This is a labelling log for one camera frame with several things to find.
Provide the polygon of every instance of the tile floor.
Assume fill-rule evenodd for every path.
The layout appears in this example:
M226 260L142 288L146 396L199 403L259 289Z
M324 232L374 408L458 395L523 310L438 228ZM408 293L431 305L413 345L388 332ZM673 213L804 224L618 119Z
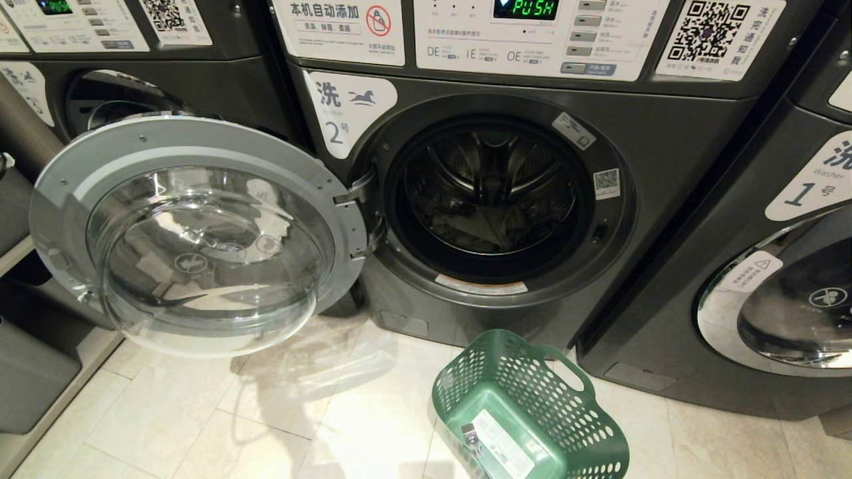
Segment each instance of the tile floor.
M247 358L198 361L125 342L14 479L455 479L428 414L461 349L317 318ZM566 374L558 364L556 371ZM595 381L630 443L628 479L852 477L852 441Z

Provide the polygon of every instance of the basket handle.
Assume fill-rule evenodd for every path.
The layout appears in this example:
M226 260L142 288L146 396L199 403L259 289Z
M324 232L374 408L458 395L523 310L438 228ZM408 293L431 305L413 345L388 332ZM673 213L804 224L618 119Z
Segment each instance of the basket handle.
M570 384L566 384L569 389L571 389L572 391L574 391L575 393L577 393L579 395L587 395L587 396L590 397L590 399L593 399L593 400L595 399L595 386L592 385L591 379L589 379L589 376L586 375L586 373L582 369L580 369L579 366L572 363L571 360L569 360L567 357L565 357L565 355L559 349L557 349L553 346L550 346L549 344L542 344L540 346L537 346L537 348L538 348L538 351L541 352L542 354L548 355L548 356L553 356L556 359L558 359L559 361L562 361L562 364L564 364L568 369L570 369L571 372L574 374L574 376L577 376L578 378L580 378L580 381L583 382L583 390L582 391L578 391L578 390L572 388Z

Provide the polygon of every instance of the washing machine door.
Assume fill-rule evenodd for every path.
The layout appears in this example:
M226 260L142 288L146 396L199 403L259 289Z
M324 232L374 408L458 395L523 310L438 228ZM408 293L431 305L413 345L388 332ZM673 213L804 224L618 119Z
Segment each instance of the washing machine door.
M740 364L852 376L852 205L735 258L708 285L697 318L707 343Z
M43 171L39 255L131 340L191 356L279 343L354 283L366 231L316 158L221 120L156 113L91 131Z

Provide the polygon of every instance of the number 1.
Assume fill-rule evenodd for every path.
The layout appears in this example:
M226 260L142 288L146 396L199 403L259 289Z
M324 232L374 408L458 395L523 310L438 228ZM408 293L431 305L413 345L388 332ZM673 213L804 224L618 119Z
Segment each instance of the number 1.
M785 201L784 203L786 205L801 206L802 204L799 203L799 201L801 201L802 198L804 198L804 195L808 194L808 191L810 191L816 185L814 183L802 183L802 186L804 186L804 190L802 190L802 192L792 201Z

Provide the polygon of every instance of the open washing machine door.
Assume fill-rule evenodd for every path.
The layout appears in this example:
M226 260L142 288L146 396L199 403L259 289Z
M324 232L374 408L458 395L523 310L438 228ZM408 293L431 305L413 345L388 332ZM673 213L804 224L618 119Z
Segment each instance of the open washing machine door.
M38 254L129 339L197 357L284 341L343 296L366 254L349 189L290 143L154 113L72 141L39 177Z

